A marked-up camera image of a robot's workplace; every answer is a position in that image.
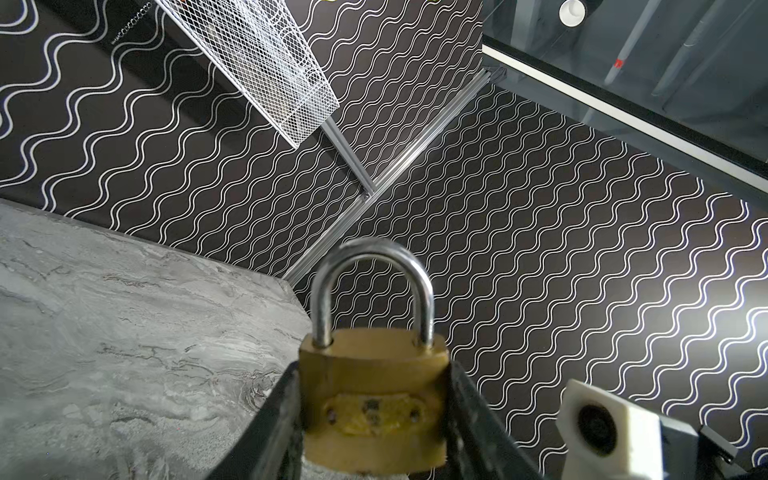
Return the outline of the white mesh wall basket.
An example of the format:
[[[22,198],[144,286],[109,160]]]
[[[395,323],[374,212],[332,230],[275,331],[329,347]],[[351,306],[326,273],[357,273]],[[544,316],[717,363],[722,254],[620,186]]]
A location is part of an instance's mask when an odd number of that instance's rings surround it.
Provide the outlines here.
[[[160,1],[181,31],[298,148],[339,100],[283,1]]]

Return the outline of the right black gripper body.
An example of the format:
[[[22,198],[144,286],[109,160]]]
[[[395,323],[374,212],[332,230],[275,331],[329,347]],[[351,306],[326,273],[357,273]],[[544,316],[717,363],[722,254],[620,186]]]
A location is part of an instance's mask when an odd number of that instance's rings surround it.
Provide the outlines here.
[[[750,470],[740,467],[735,458],[738,448],[708,426],[699,431],[696,479],[701,480],[759,480],[767,479],[767,466]]]

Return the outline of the small brass padlock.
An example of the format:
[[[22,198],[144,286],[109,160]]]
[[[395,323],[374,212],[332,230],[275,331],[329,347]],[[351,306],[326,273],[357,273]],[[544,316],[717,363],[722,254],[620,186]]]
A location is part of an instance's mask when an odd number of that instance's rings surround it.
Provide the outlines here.
[[[348,265],[365,259],[385,261],[406,277],[414,329],[333,329],[334,285]],[[310,317],[298,363],[307,460],[371,476],[443,466],[450,356],[434,330],[433,286],[418,259],[383,238],[333,248],[312,282]]]

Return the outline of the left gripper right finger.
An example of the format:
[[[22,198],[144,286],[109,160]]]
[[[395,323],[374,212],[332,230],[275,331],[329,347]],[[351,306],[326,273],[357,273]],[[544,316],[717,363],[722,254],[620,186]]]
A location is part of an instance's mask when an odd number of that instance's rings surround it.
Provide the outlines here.
[[[541,479],[466,371],[450,366],[445,432],[449,479]]]

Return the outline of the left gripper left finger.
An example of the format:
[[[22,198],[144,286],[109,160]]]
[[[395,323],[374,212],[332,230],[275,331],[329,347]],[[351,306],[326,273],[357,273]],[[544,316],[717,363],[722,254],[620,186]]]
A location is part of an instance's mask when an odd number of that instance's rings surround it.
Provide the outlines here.
[[[260,410],[208,479],[299,479],[303,427],[299,367],[288,365]]]

